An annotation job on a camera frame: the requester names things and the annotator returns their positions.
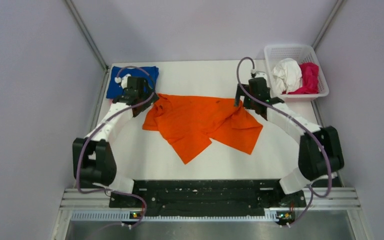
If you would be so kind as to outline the orange t shirt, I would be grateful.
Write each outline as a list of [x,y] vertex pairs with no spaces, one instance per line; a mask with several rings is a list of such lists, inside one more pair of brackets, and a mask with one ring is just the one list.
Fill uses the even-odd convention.
[[186,165],[213,140],[250,155],[263,125],[233,98],[159,94],[142,129],[159,132]]

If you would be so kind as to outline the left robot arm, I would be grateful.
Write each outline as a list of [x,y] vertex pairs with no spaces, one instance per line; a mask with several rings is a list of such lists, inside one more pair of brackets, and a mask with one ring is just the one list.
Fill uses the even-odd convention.
[[97,190],[122,193],[121,200],[129,207],[140,202],[140,193],[134,189],[135,181],[118,172],[112,145],[124,126],[144,112],[159,97],[148,80],[127,75],[121,78],[123,92],[115,97],[109,110],[97,126],[72,144],[73,175],[82,194],[95,186]]

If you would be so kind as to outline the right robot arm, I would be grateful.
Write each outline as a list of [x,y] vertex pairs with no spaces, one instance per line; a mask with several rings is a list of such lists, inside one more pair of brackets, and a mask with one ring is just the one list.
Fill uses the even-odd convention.
[[244,107],[255,111],[268,122],[281,128],[298,144],[297,167],[278,182],[273,200],[279,206],[287,206],[294,193],[308,187],[321,177],[327,177],[327,189],[318,197],[327,197],[333,186],[332,174],[341,170],[345,163],[338,131],[308,121],[294,112],[281,98],[271,97],[266,79],[252,77],[247,84],[239,82],[236,88],[235,104],[244,97]]

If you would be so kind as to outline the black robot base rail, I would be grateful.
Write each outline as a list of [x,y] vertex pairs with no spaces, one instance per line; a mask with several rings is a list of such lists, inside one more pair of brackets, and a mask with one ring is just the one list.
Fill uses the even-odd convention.
[[134,196],[109,195],[110,208],[143,207],[147,217],[259,217],[269,208],[303,208],[304,192],[285,195],[275,179],[136,180]]

